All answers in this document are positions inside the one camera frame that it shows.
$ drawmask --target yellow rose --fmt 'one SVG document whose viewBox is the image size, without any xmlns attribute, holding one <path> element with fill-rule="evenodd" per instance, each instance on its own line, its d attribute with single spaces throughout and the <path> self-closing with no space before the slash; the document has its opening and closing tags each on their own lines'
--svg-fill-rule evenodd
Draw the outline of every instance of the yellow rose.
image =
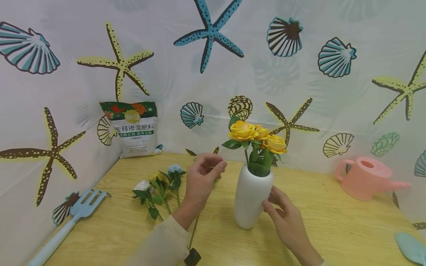
<svg viewBox="0 0 426 266">
<path fill-rule="evenodd" d="M 265 147 L 269 148 L 270 152 L 275 154 L 283 154 L 287 153 L 287 150 L 285 149 L 287 145 L 285 144 L 282 137 L 279 137 L 277 135 L 271 135 L 269 138 L 267 138 L 264 141 Z"/>
<path fill-rule="evenodd" d="M 245 121 L 236 121 L 230 129 L 231 132 L 229 132 L 228 136 L 232 140 L 254 140 L 259 135 L 255 127 L 252 124 L 247 124 Z"/>
<path fill-rule="evenodd" d="M 269 129 L 264 129 L 262 125 L 256 125 L 256 131 L 259 133 L 259 136 L 254 138 L 257 141 L 262 142 L 269 137 Z"/>
<path fill-rule="evenodd" d="M 153 174 L 153 177 L 151 178 L 151 181 L 155 182 L 155 180 L 156 180 L 157 177 L 158 177 L 158 179 L 160 181 L 169 183 L 169 181 L 167 180 L 167 177 L 163 176 L 163 174 L 161 174 L 161 173 L 155 173 L 155 174 Z"/>
</svg>

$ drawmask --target watering can handle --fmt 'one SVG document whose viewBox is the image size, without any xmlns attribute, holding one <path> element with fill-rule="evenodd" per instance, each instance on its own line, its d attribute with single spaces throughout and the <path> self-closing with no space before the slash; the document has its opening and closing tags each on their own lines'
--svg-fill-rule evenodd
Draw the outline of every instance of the watering can handle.
<svg viewBox="0 0 426 266">
<path fill-rule="evenodd" d="M 351 160 L 341 160 L 341 162 L 339 163 L 339 165 L 337 165 L 337 168 L 336 168 L 336 177 L 337 177 L 337 179 L 340 182 L 343 181 L 343 177 L 340 175 L 340 173 L 342 172 L 343 166 L 345 166 L 347 164 L 354 165 L 355 162 L 351 161 Z"/>
</svg>

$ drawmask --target pink watering can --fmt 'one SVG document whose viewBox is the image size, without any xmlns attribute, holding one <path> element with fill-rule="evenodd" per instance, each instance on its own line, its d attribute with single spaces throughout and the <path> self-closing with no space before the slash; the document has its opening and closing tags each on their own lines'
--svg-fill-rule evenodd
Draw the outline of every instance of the pink watering can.
<svg viewBox="0 0 426 266">
<path fill-rule="evenodd" d="M 340 173 L 346 164 L 352 168 L 342 177 Z M 390 181 L 391 176 L 389 167 L 368 157 L 358 157 L 355 161 L 342 160 L 336 168 L 336 177 L 342 189 L 357 200 L 370 200 L 378 192 L 411 187 L 410 183 Z"/>
</svg>

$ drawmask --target fork handle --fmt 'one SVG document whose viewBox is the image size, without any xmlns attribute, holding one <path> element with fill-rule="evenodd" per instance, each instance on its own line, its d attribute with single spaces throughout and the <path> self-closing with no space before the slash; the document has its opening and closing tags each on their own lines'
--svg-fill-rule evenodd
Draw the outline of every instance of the fork handle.
<svg viewBox="0 0 426 266">
<path fill-rule="evenodd" d="M 37 253 L 37 255 L 28 263 L 28 266 L 42 266 L 50 258 L 50 256 L 59 247 L 62 241 L 69 234 L 71 229 L 75 226 L 74 221 L 69 221 L 62 227 L 62 229 L 52 237 L 49 242 Z"/>
</svg>

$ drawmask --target blue rose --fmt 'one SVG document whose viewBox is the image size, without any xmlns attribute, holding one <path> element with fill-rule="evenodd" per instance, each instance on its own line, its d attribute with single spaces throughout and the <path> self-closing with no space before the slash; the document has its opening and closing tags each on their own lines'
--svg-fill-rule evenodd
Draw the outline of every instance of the blue rose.
<svg viewBox="0 0 426 266">
<path fill-rule="evenodd" d="M 167 170 L 168 175 L 174 174 L 175 171 L 177 171 L 178 173 L 183 172 L 182 168 L 180 165 L 178 164 L 173 164 L 172 166 L 170 166 Z"/>
</svg>

